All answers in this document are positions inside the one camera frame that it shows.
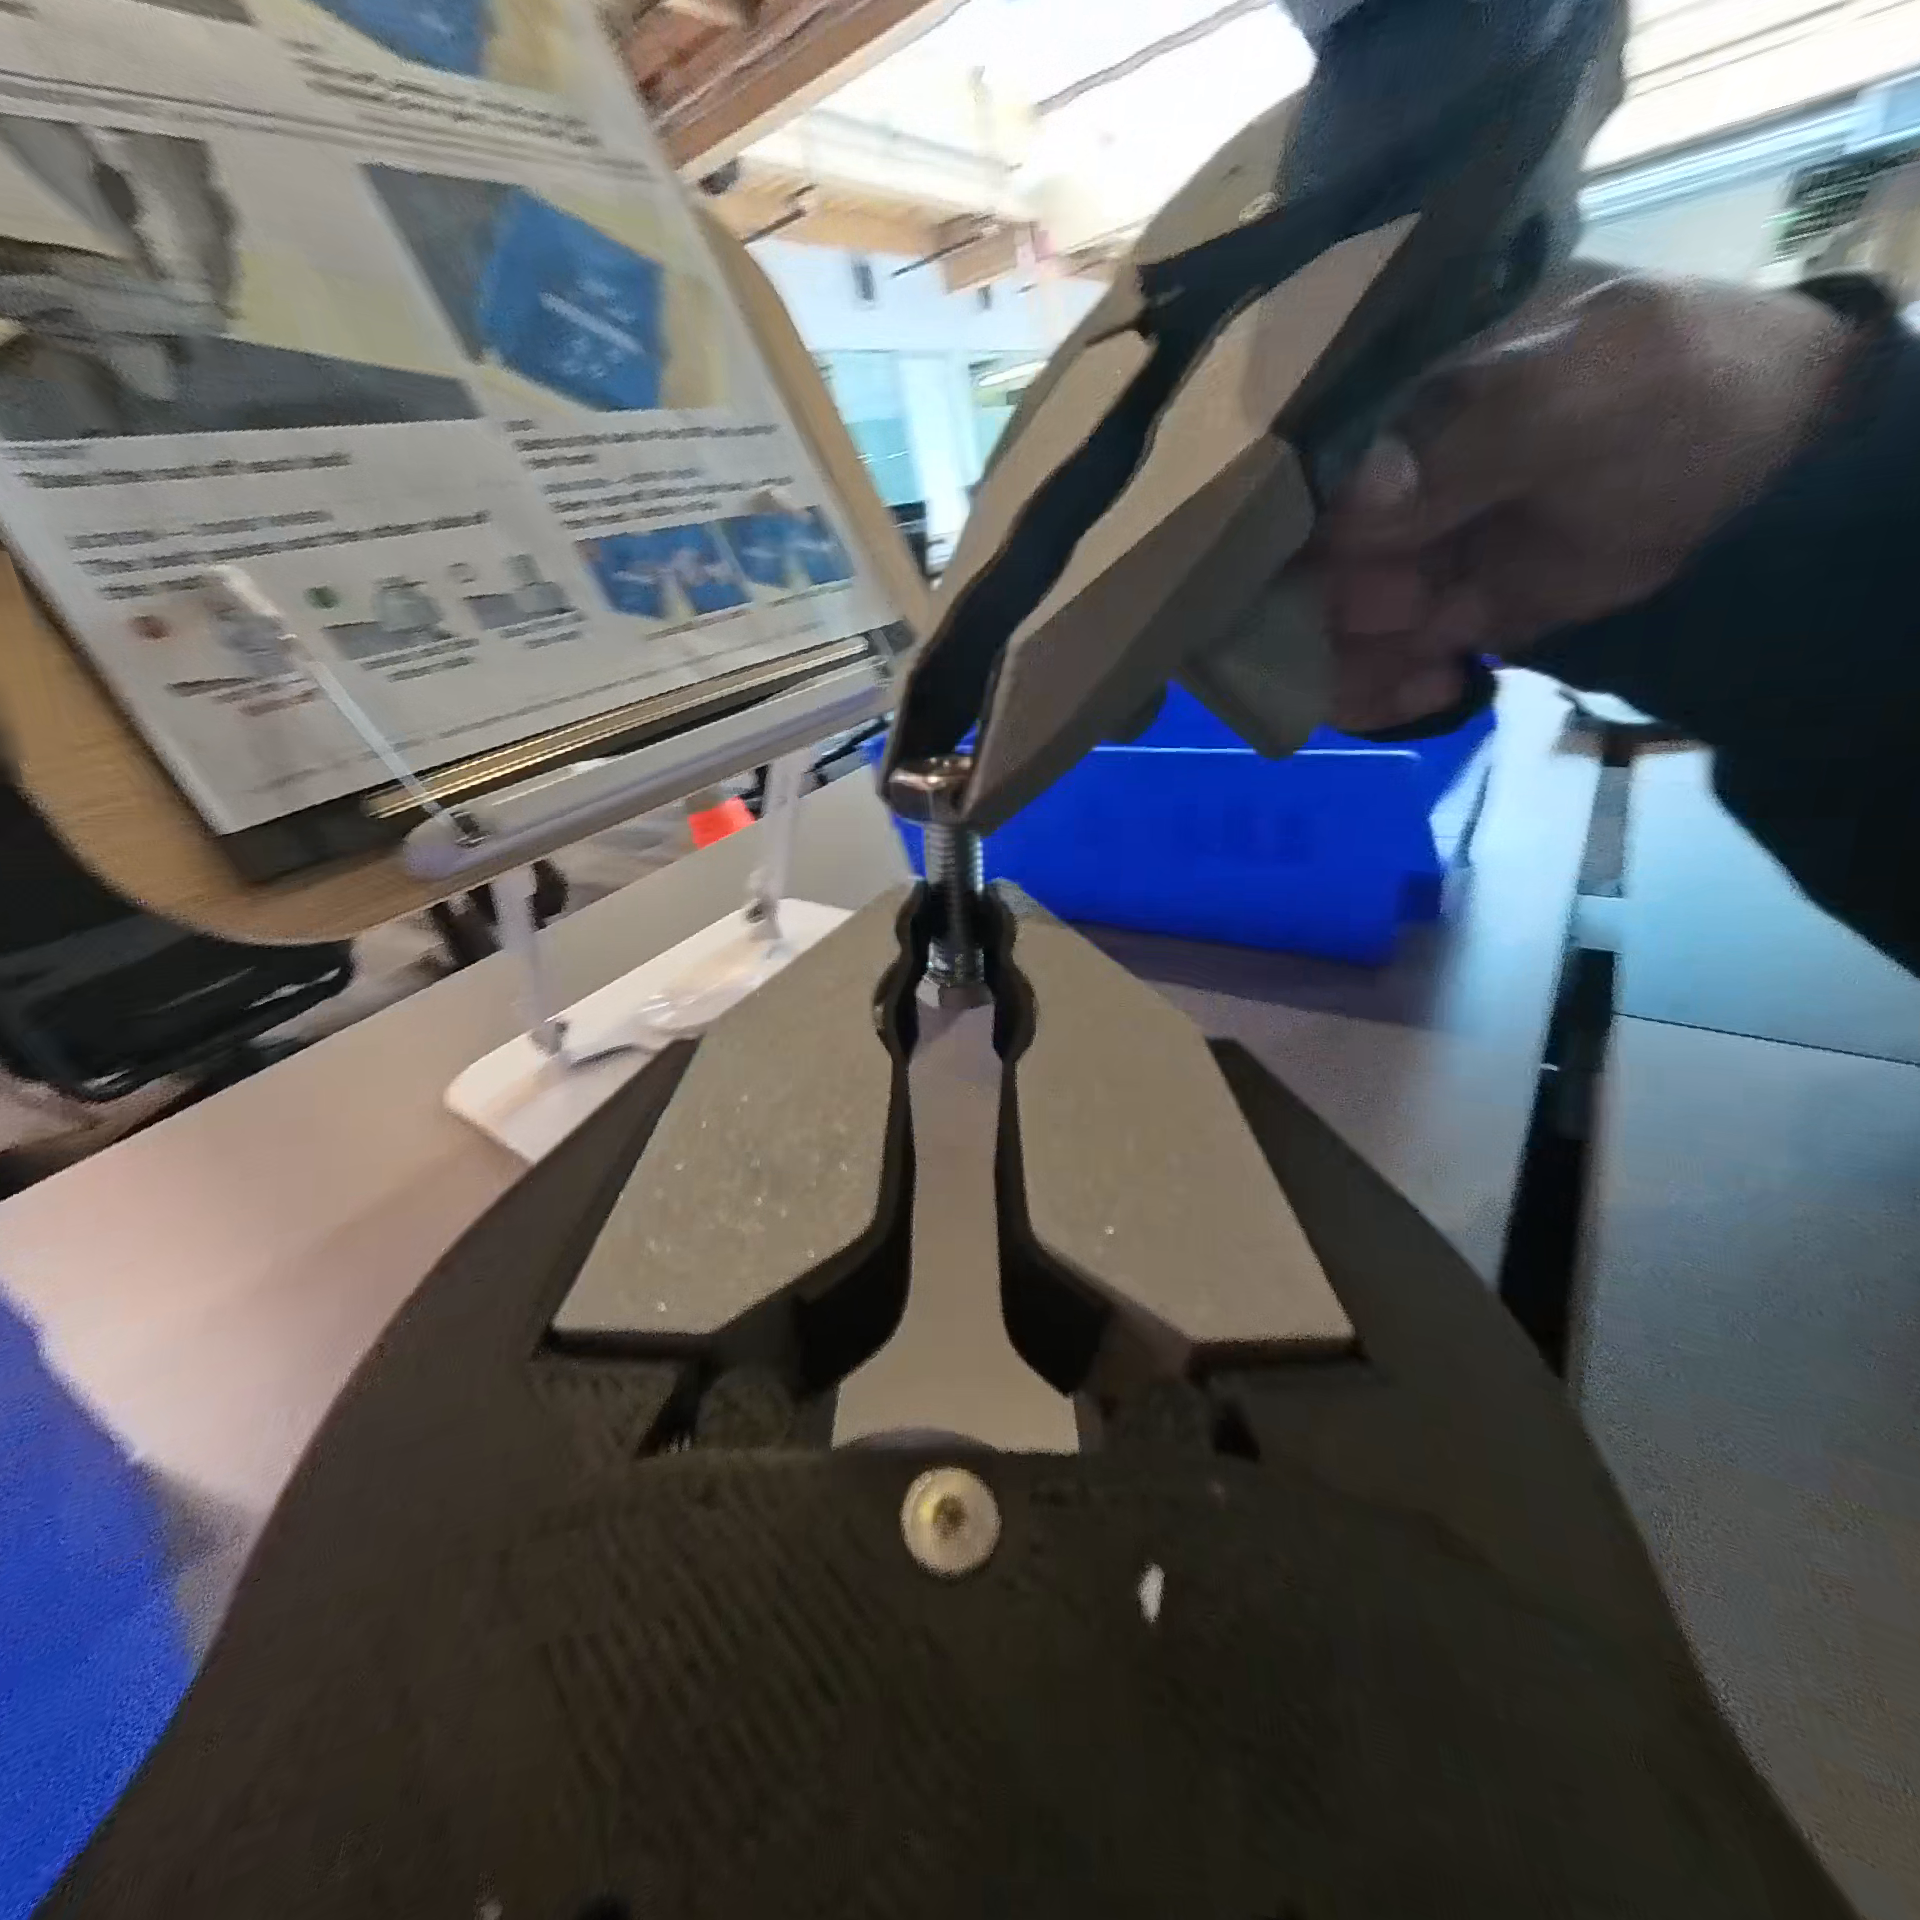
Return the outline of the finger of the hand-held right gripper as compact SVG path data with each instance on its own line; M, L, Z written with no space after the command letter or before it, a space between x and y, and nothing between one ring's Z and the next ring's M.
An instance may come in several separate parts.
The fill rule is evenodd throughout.
M903 666L884 774L901 761L974 756L1011 632L1134 474L1159 412L1209 340L1282 285L1258 288L1250 224L1285 197L1303 100L1262 112L1203 162L1140 228L1107 294L1017 405L935 593L930 629ZM1107 740L1142 732L1167 685L1189 690L1165 682Z
M998 830L1171 681L1268 758L1323 721L1322 618L1305 586L1281 585L1314 518L1305 432L1281 415L1419 222L1334 242L1190 364L1134 474L1005 641L977 724L969 830Z

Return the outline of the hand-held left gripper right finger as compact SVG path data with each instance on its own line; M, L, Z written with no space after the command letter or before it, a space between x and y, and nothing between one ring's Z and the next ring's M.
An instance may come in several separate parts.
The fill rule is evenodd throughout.
M1051 1388L1357 1350L1203 1029L1015 884L991 886L998 1308Z

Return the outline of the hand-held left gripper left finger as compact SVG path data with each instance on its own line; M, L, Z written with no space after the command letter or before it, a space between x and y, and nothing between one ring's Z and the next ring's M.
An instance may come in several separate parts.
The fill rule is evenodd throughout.
M844 1383L906 1304L906 1058L922 889L899 884L723 1014L550 1321L559 1353Z

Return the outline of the blue plastic bin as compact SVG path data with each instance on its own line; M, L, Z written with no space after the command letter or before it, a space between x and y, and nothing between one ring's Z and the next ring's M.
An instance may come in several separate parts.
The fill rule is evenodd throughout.
M1070 922L1377 968L1439 913L1434 812L1497 732L1492 700L1486 681L1437 734L1322 727L1266 758L1174 687L988 834L983 880Z
M193 1672L161 1502L3 1309L3 1916L87 1846Z

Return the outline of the silver hex bolt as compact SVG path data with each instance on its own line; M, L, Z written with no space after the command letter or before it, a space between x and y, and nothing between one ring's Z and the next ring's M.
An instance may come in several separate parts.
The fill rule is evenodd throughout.
M922 830L926 890L926 983L942 1008L969 1009L991 998L995 908L978 834L958 818L958 800L929 804Z

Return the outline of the person's right forearm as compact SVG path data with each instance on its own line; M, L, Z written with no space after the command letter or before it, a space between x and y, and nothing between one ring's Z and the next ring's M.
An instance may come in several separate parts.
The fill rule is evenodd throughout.
M1913 976L1918 340L1870 276L1798 289L1857 336L1827 422L1667 586L1531 662L1708 748L1733 818Z

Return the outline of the person's right hand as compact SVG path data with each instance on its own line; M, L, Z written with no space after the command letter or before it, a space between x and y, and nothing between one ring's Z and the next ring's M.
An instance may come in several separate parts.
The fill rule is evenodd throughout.
M1604 276L1436 373L1330 493L1330 721L1455 704L1470 664L1667 586L1804 453L1866 329L1807 294Z

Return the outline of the white wooden document stand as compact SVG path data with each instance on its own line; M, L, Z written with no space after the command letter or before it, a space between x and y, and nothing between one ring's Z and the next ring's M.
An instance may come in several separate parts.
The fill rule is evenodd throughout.
M525 1160L646 1052L693 1037L845 916L791 877L802 769L823 740L887 712L895 656L926 605L778 289L685 191L861 548L901 593L893 640L838 645L786 681L761 670L732 693L669 695L449 774L398 758L354 804L219 837L5 541L5 780L142 911L139 942L164 959L194 935L245 956L314 948L490 889L519 964L522 1033L459 1072L445 1104ZM725 796L741 796L756 825L694 849L689 804Z

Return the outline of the printed instruction sheet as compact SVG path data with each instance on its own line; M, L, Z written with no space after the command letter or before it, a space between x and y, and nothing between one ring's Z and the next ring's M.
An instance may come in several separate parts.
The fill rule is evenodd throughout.
M5 5L5 541L204 825L893 640L610 5Z

